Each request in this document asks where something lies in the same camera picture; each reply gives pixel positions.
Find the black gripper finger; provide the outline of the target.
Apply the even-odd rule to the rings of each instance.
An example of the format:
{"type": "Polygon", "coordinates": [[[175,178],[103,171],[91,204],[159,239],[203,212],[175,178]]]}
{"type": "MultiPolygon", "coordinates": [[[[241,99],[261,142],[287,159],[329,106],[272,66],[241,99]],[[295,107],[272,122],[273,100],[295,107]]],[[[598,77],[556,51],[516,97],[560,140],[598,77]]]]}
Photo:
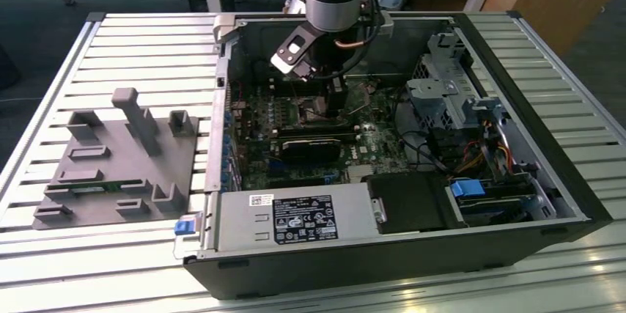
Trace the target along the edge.
{"type": "Polygon", "coordinates": [[[345,105],[348,88],[343,77],[336,77],[327,83],[327,116],[336,117],[345,105]]]}

